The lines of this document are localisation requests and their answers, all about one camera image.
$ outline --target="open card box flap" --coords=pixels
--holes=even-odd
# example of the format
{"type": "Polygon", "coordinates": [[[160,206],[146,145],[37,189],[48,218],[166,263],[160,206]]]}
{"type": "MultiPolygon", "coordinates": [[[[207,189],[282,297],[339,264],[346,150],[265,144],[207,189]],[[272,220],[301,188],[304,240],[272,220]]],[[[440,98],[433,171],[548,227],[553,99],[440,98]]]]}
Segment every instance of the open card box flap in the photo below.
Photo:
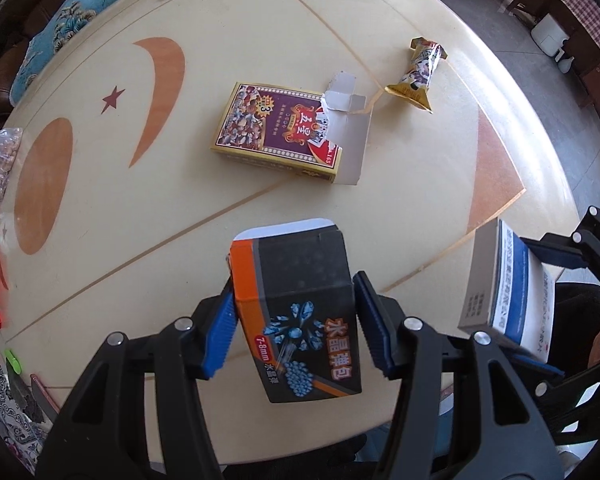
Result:
{"type": "Polygon", "coordinates": [[[371,110],[365,112],[366,98],[354,94],[355,87],[356,77],[340,72],[321,99],[329,119],[326,139],[342,148],[334,184],[355,186],[362,172],[371,110]]]}

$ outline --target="black and orange box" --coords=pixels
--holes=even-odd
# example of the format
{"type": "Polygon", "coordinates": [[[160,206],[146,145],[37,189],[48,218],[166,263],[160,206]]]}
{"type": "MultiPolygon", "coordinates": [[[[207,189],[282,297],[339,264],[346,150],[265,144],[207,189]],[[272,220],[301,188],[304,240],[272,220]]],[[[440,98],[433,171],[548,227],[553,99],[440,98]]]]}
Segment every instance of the black and orange box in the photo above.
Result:
{"type": "Polygon", "coordinates": [[[333,222],[244,231],[231,244],[229,264],[238,316],[270,402],[360,393],[353,286],[333,222]]]}

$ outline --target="patterned cushion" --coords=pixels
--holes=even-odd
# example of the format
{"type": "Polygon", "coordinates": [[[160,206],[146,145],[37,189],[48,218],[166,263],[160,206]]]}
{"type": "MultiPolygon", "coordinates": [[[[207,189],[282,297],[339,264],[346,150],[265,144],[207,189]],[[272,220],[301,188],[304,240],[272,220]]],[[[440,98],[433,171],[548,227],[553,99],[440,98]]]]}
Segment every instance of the patterned cushion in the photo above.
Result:
{"type": "Polygon", "coordinates": [[[65,0],[46,27],[29,43],[27,55],[11,86],[13,106],[56,52],[64,47],[96,15],[117,0],[65,0]]]}

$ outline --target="candy wrapper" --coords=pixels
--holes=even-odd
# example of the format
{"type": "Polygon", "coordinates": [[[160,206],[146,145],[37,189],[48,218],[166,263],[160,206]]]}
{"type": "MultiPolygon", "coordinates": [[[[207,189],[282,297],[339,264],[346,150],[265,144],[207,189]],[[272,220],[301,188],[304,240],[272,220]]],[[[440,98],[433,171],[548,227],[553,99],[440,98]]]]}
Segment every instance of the candy wrapper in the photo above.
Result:
{"type": "Polygon", "coordinates": [[[257,166],[333,181],[342,149],[326,139],[322,94],[238,83],[212,150],[257,166]]]}
{"type": "Polygon", "coordinates": [[[360,393],[353,286],[337,226],[314,218],[250,229],[234,238],[229,262],[270,402],[360,393]]]}
{"type": "Polygon", "coordinates": [[[398,84],[385,86],[384,90],[430,112],[431,106],[429,105],[427,91],[429,90],[433,71],[438,66],[441,58],[446,59],[446,52],[439,43],[424,38],[411,40],[411,48],[414,53],[407,72],[398,84]]]}

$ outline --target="round table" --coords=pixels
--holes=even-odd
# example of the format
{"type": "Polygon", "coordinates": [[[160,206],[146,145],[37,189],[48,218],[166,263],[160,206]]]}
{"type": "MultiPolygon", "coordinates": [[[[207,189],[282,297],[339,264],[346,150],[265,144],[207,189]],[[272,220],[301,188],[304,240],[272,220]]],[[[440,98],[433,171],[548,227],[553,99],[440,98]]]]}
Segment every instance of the round table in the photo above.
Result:
{"type": "MultiPolygon", "coordinates": [[[[578,223],[534,110],[439,0],[120,0],[59,51],[8,126],[25,133],[0,208],[0,349],[58,402],[108,333],[156,333],[219,293],[244,229],[330,218],[352,272],[458,333],[476,227],[500,213],[527,237],[578,223]],[[433,114],[381,94],[418,36],[448,52],[433,114]],[[357,186],[209,149],[236,81],[321,92],[340,70],[379,97],[357,186]]],[[[271,404],[238,327],[224,368],[199,382],[219,462],[301,452],[390,420],[398,384],[365,344],[361,361],[362,394],[271,404]]],[[[147,377],[159,461],[154,402],[147,377]]]]}

